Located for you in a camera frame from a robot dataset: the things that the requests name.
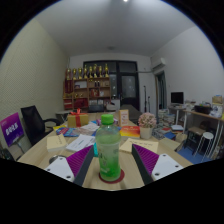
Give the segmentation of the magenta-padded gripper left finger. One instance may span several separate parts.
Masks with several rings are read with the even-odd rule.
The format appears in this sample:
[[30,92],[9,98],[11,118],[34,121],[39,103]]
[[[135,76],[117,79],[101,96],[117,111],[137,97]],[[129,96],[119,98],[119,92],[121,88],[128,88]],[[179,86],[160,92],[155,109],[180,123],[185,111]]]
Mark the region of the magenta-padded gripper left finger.
[[46,171],[82,186],[93,157],[94,147],[88,146],[67,158],[58,157],[46,168]]

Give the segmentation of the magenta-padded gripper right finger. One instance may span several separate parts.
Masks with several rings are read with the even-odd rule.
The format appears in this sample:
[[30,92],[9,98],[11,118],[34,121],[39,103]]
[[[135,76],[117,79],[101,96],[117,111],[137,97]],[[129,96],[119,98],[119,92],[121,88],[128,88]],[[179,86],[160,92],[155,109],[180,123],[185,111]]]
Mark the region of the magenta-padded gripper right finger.
[[168,154],[158,155],[136,144],[132,145],[132,155],[145,185],[182,169]]

